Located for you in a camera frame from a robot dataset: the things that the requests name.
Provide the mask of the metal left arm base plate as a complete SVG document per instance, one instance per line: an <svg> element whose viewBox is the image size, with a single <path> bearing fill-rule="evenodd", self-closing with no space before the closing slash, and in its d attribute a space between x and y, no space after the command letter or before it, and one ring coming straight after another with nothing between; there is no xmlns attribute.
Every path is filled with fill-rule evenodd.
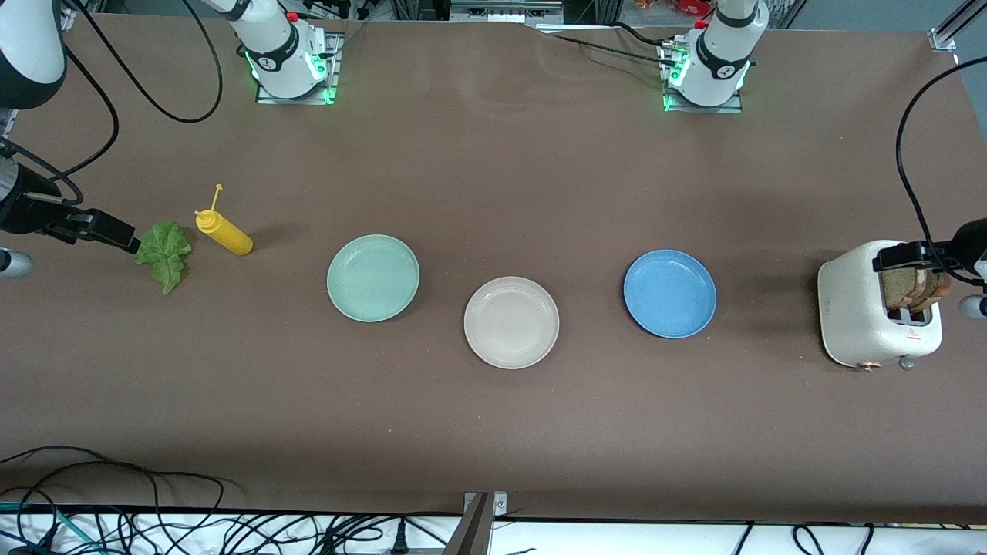
<svg viewBox="0 0 987 555"><path fill-rule="evenodd" d="M740 88L750 70L749 59L708 66L695 59L691 43L664 42L656 47L662 68L663 108L666 112L739 115L743 112Z"/></svg>

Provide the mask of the blue plate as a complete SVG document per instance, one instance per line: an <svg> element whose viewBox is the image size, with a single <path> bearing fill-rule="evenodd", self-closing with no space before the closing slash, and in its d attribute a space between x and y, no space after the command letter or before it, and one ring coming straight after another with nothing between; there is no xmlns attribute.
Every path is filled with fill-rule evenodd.
<svg viewBox="0 0 987 555"><path fill-rule="evenodd" d="M685 252L651 251L630 264L622 295L632 320L660 338L688 338L712 322L718 291L708 268Z"/></svg>

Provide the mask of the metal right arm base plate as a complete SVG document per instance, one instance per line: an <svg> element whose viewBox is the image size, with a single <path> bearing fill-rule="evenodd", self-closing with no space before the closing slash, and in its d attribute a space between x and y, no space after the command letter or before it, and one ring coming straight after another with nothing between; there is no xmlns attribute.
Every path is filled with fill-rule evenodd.
<svg viewBox="0 0 987 555"><path fill-rule="evenodd" d="M292 43L274 52L247 51L258 104L332 105L345 35L296 22Z"/></svg>

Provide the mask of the yellow squeeze bottle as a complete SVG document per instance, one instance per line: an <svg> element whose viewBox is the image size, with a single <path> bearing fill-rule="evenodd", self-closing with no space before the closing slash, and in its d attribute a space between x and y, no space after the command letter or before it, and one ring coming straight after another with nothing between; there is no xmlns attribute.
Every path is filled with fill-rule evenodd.
<svg viewBox="0 0 987 555"><path fill-rule="evenodd" d="M200 232L218 242L229 252L237 256L249 255L254 248L253 239L216 210L216 204L222 190L224 189L221 183L216 183L211 206L208 210L194 211L195 225Z"/></svg>

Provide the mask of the metal background frame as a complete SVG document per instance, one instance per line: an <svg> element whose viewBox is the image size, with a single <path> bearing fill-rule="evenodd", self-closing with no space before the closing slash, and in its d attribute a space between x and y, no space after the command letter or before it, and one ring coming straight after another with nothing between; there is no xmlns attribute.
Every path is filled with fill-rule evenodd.
<svg viewBox="0 0 987 555"><path fill-rule="evenodd" d="M397 20L605 25L619 19L625 0L385 0Z"/></svg>

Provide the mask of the beige plate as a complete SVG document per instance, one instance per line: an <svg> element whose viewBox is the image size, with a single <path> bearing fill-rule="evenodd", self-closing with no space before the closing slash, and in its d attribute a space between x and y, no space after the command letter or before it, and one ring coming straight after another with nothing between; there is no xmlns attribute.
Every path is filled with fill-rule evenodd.
<svg viewBox="0 0 987 555"><path fill-rule="evenodd" d="M478 358L494 368L519 370L542 362L561 331L550 292L516 275L479 287L464 310L464 336Z"/></svg>

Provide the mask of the white toaster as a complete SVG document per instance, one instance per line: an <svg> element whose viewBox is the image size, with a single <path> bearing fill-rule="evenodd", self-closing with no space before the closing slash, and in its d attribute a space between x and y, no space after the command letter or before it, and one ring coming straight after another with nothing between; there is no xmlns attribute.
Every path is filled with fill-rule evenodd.
<svg viewBox="0 0 987 555"><path fill-rule="evenodd" d="M933 354L942 343L942 316L933 305L911 314L889 310L884 284L873 269L878 251L895 240L868 241L822 264L817 296L822 343L829 358L847 368L870 372L888 363L909 370L915 359Z"/></svg>

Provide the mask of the green plate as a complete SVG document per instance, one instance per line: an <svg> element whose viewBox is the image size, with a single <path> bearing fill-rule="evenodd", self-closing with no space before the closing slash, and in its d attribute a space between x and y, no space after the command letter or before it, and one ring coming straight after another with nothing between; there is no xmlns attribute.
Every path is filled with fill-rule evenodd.
<svg viewBox="0 0 987 555"><path fill-rule="evenodd" d="M325 287L343 316L363 323L387 321L416 297L420 266L413 250L385 234L357 237L332 258Z"/></svg>

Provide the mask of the green lettuce leaf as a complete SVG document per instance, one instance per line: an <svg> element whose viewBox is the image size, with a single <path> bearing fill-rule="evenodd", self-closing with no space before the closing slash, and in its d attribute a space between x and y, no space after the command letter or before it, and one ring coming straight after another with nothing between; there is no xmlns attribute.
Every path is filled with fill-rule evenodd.
<svg viewBox="0 0 987 555"><path fill-rule="evenodd" d="M175 221L152 225L139 240L135 264L150 267L151 277L161 285L163 294L170 294L184 279L184 258L193 252L193 246Z"/></svg>

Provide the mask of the brown bread slice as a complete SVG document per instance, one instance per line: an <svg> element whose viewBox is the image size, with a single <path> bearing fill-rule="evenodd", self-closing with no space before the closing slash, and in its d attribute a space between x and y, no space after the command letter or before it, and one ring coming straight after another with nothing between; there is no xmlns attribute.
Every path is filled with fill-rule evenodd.
<svg viewBox="0 0 987 555"><path fill-rule="evenodd" d="M948 296L951 288L952 279L948 274L925 271L925 286L923 291L913 299L908 310L912 314L917 314L930 309L931 306L940 302L945 296Z"/></svg>
<svg viewBox="0 0 987 555"><path fill-rule="evenodd" d="M927 271L922 268L892 268L878 274L888 311L910 306L926 288Z"/></svg>

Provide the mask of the metal table bracket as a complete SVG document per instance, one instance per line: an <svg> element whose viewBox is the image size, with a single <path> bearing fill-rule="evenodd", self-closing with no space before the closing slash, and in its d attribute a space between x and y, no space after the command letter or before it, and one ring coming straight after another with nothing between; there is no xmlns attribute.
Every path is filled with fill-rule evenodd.
<svg viewBox="0 0 987 555"><path fill-rule="evenodd" d="M507 492L466 492L464 514L442 555L490 555L494 520L507 514Z"/></svg>

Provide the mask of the red orange background items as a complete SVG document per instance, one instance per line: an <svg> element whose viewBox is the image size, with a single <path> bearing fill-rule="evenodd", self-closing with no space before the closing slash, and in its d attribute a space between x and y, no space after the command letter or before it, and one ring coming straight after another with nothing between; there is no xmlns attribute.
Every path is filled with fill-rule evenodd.
<svg viewBox="0 0 987 555"><path fill-rule="evenodd" d="M662 6L698 19L708 17L716 7L716 0L634 0L634 3L641 10Z"/></svg>

